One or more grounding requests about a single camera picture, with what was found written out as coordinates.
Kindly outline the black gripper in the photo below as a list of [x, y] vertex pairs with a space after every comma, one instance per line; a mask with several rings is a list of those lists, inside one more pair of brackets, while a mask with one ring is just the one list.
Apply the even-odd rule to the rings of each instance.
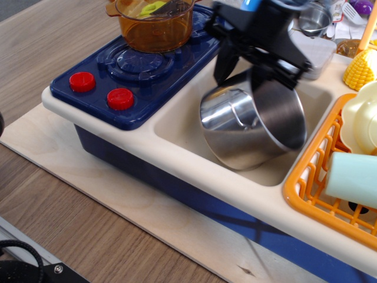
[[252, 63], [252, 96], [257, 102], [273, 97], [275, 81], [294, 89], [312, 64], [289, 37], [293, 19], [308, 1], [261, 1], [255, 12], [214, 2], [204, 29], [220, 40], [214, 79], [222, 84], [240, 57]]

